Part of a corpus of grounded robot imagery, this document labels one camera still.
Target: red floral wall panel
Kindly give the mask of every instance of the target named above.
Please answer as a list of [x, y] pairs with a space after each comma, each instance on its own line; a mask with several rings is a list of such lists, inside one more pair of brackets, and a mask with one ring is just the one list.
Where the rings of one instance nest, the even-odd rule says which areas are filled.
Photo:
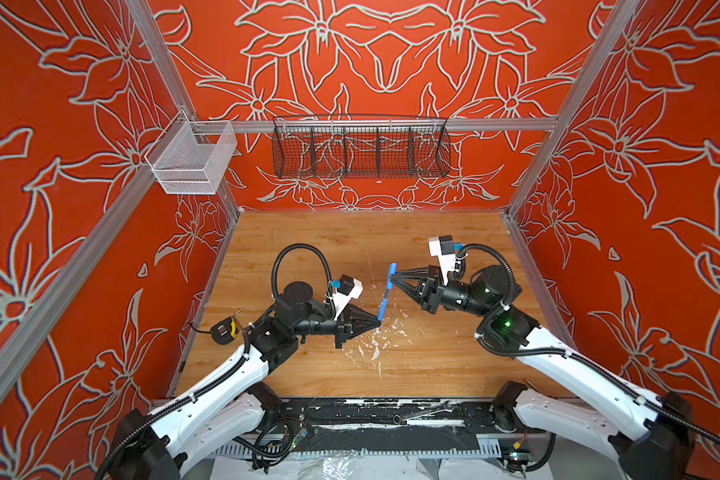
[[[0, 347], [175, 112], [122, 2], [0, 2]], [[92, 476], [165, 395], [229, 225], [151, 188], [0, 407], [0, 478]]]
[[640, 6], [518, 223], [576, 345], [720, 434], [720, 2]]
[[[150, 0], [200, 116], [234, 120], [555, 116], [613, 4]], [[257, 210], [499, 208], [540, 139], [456, 134], [447, 178], [377, 184], [278, 180], [268, 137], [246, 134], [227, 180]]]

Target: red wall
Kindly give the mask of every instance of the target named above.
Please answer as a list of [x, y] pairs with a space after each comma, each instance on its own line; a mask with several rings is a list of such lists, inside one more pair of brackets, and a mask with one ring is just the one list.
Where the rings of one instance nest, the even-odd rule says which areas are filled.
[[582, 352], [720, 434], [720, 2], [643, 3], [519, 224]]
[[[613, 2], [150, 0], [202, 118], [555, 116]], [[254, 210], [506, 206], [539, 132], [454, 134], [438, 180], [278, 180], [264, 134], [227, 181]]]
[[[0, 346], [176, 110], [125, 5], [0, 2]], [[90, 478], [166, 394], [230, 219], [154, 184], [0, 406], [0, 478]]]

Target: wooden table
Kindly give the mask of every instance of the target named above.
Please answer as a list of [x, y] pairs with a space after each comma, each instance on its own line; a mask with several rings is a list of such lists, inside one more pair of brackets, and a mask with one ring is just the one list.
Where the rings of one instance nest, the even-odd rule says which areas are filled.
[[[427, 238], [452, 235], [456, 241], [481, 243], [499, 250], [512, 265], [523, 293], [515, 305], [545, 323], [520, 268], [498, 214], [418, 212], [315, 212], [240, 217], [201, 329], [240, 307], [243, 325], [255, 321], [272, 303], [272, 263], [289, 244], [316, 246], [328, 259], [334, 278], [354, 276], [364, 286], [353, 302], [377, 313], [391, 262], [409, 270], [437, 259], [429, 255]], [[470, 252], [465, 278], [496, 262], [488, 254]], [[323, 296], [325, 274], [317, 256], [306, 250], [288, 254], [280, 267], [278, 288], [293, 281], [312, 285]], [[267, 377], [280, 396], [441, 396], [492, 397], [507, 380], [530, 380], [550, 396], [571, 396], [562, 386], [515, 360], [492, 356], [473, 335], [479, 318], [465, 312], [436, 315], [421, 310], [393, 289], [382, 327], [348, 341], [336, 350], [332, 336], [310, 336], [306, 345]], [[215, 344], [197, 335], [178, 392], [183, 392], [218, 366], [238, 347]]]

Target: robotic arm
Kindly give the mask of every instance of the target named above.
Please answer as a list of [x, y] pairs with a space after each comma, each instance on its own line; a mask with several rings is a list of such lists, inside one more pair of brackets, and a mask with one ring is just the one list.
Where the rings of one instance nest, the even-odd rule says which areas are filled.
[[[314, 252], [323, 263], [328, 280], [326, 299], [313, 298], [312, 287], [304, 282], [277, 289], [280, 262], [295, 249]], [[118, 425], [113, 447], [96, 472], [114, 480], [178, 479], [208, 454], [235, 438], [263, 458], [284, 458], [292, 445], [283, 445], [277, 454], [261, 451], [238, 438], [259, 428], [267, 432], [280, 416], [280, 398], [261, 383], [284, 363], [308, 335], [334, 335], [336, 348], [347, 340], [380, 325], [376, 316], [353, 304], [360, 297], [362, 283], [343, 275], [331, 277], [328, 263], [314, 246], [295, 244], [285, 248], [272, 268], [272, 296], [275, 302], [258, 321], [240, 329], [233, 317], [211, 328], [221, 344], [242, 334], [244, 344], [230, 358], [187, 392], [154, 408], [147, 416], [138, 410]], [[301, 438], [289, 436], [293, 445]]]
[[[475, 338], [484, 349], [545, 373], [595, 408], [572, 406], [509, 382], [493, 400], [496, 427], [561, 434], [618, 461], [634, 480], [686, 478], [692, 432], [720, 445], [719, 436], [692, 423], [692, 408], [684, 398], [674, 392], [659, 396], [615, 376], [513, 306], [521, 288], [499, 252], [480, 244], [462, 246], [450, 236], [429, 239], [429, 248], [439, 266], [391, 274], [392, 284], [432, 314], [442, 305], [481, 317]], [[499, 265], [478, 270], [464, 283], [469, 250], [482, 250]], [[508, 469], [525, 466], [509, 463]]]

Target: blue marker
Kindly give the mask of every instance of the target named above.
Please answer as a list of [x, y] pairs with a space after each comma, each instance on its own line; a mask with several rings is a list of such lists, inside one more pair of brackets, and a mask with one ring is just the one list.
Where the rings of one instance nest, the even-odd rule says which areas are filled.
[[392, 281], [390, 277], [394, 272], [398, 271], [398, 264], [389, 264], [389, 273], [387, 274], [387, 290], [384, 292], [384, 298], [382, 298], [382, 305], [378, 308], [378, 321], [381, 322], [384, 318], [384, 311], [387, 309], [387, 302], [389, 301], [389, 292], [392, 291]]

